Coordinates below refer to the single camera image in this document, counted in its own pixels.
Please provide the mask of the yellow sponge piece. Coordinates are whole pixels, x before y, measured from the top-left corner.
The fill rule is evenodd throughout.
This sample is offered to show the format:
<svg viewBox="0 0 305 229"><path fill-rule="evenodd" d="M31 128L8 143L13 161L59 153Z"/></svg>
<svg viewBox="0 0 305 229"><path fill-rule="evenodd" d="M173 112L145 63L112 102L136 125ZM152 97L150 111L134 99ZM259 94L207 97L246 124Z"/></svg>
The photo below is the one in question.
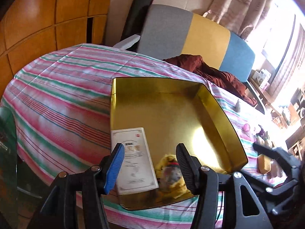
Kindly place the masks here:
<svg viewBox="0 0 305 229"><path fill-rule="evenodd" d="M261 174L265 175L271 171L271 159L263 154L257 158L258 169Z"/></svg>

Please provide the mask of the cream incense box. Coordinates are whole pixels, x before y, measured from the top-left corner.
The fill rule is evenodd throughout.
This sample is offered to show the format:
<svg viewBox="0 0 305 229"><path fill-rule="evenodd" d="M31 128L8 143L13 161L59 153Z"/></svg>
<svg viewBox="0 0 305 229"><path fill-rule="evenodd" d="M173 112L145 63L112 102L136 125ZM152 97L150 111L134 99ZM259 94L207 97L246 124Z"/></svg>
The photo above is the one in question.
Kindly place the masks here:
<svg viewBox="0 0 305 229"><path fill-rule="evenodd" d="M159 188L144 128L112 130L112 148L118 143L125 148L116 180L118 194L130 195Z"/></svg>

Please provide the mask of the yellow plush toy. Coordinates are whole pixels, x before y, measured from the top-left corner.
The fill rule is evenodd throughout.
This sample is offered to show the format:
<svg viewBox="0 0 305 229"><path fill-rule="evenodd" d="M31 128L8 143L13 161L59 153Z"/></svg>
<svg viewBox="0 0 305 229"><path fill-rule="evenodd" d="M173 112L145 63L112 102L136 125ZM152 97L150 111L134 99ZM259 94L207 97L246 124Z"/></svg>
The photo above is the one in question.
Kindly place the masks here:
<svg viewBox="0 0 305 229"><path fill-rule="evenodd" d="M155 174L166 198L178 199L189 192L175 155L164 155L155 166Z"/></svg>

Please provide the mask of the white plastic bag ball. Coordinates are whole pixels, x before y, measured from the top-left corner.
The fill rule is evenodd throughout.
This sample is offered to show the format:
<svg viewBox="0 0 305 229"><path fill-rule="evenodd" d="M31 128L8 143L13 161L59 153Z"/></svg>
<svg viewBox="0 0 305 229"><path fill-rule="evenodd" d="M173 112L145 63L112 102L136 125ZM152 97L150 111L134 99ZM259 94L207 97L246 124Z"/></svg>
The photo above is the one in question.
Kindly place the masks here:
<svg viewBox="0 0 305 229"><path fill-rule="evenodd" d="M240 113L240 111L241 111L241 104L240 104L240 100L239 99L237 100L237 102L236 102L236 104L234 106L234 111L236 113Z"/></svg>

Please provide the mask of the wooden desk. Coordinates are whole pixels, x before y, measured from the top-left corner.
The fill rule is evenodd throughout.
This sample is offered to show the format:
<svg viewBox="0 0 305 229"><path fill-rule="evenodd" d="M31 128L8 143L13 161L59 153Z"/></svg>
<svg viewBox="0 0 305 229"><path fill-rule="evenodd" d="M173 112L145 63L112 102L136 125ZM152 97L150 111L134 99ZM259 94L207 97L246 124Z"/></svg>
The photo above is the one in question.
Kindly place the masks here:
<svg viewBox="0 0 305 229"><path fill-rule="evenodd" d="M275 101L270 94L259 88L258 83L253 78L248 78L249 84L254 88L258 100L262 102L267 114L271 115L272 122L279 128L304 129L304 107L299 106L297 102L292 104L290 101Z"/></svg>

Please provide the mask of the white carton box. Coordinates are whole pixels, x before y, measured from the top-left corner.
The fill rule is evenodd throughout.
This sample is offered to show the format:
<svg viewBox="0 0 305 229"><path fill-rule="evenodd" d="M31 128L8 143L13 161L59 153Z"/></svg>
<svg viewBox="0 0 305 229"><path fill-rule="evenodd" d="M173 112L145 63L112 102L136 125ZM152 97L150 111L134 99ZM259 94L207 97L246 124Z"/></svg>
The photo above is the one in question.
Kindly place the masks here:
<svg viewBox="0 0 305 229"><path fill-rule="evenodd" d="M255 71L252 75L252 79L260 88L263 88L267 84L270 77L271 73L266 69L262 69L260 72Z"/></svg>

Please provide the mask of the rust red jacket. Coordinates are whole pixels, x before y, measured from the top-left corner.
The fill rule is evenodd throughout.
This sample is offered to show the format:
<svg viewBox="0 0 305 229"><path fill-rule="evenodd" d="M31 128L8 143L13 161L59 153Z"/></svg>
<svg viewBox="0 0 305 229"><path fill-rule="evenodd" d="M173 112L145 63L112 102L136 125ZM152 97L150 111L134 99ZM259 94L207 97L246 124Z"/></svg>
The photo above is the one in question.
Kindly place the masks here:
<svg viewBox="0 0 305 229"><path fill-rule="evenodd" d="M223 88L247 102L251 106L257 105L257 101L254 98L250 98L246 95L246 86L242 84L236 76L229 72L210 67L203 61L202 56L200 55L182 54L164 59L163 61L203 77L216 86Z"/></svg>

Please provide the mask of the right patterned curtain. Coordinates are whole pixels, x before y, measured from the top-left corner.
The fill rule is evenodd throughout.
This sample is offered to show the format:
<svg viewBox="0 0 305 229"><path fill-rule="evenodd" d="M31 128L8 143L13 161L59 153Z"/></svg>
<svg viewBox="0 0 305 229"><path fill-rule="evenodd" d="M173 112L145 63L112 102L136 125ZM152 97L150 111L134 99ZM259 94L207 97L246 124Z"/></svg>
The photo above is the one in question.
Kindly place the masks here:
<svg viewBox="0 0 305 229"><path fill-rule="evenodd" d="M275 77L267 88L271 100L275 101L281 90L286 88L292 76L297 72L304 59L304 29L301 24L295 24L290 46L279 65Z"/></svg>

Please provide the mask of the patterned curtain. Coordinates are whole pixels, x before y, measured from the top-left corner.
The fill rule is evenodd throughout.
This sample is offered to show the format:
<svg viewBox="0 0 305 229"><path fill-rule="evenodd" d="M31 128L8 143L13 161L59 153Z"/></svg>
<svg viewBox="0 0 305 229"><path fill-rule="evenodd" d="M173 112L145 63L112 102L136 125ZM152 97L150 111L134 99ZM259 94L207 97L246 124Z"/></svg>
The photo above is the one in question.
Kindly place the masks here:
<svg viewBox="0 0 305 229"><path fill-rule="evenodd" d="M295 24L290 46L279 65L275 77L267 88L271 100L275 101L281 90L286 88L292 76L297 72L304 59L304 29L301 24Z"/></svg>
<svg viewBox="0 0 305 229"><path fill-rule="evenodd" d="M271 2L272 0L213 0L203 17L245 40L266 19Z"/></svg>

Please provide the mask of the left patterned curtain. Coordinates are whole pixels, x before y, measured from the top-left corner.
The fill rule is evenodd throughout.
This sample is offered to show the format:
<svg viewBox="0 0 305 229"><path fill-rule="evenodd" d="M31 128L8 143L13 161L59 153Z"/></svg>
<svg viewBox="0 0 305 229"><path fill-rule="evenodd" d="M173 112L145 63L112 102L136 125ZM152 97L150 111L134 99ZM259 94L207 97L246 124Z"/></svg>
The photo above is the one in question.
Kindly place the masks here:
<svg viewBox="0 0 305 229"><path fill-rule="evenodd" d="M245 40L266 19L271 2L272 0L213 0L203 17Z"/></svg>

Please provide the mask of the black rolled mat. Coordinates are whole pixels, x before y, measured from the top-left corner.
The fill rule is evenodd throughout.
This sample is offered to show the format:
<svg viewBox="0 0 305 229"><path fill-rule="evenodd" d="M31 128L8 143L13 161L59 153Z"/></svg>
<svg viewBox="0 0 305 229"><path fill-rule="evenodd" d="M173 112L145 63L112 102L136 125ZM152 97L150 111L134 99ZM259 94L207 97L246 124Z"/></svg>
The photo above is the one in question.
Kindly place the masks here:
<svg viewBox="0 0 305 229"><path fill-rule="evenodd" d="M120 40L132 35L141 35L148 9L153 0L133 0Z"/></svg>

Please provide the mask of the wooden wardrobe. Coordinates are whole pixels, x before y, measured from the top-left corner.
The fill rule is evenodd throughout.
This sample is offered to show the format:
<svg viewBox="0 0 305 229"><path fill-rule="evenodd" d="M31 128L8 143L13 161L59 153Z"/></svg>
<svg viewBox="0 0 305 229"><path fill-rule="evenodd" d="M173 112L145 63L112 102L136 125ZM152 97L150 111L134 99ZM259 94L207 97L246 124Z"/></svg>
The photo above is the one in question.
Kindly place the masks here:
<svg viewBox="0 0 305 229"><path fill-rule="evenodd" d="M14 0L1 18L1 92L44 54L102 44L110 0Z"/></svg>

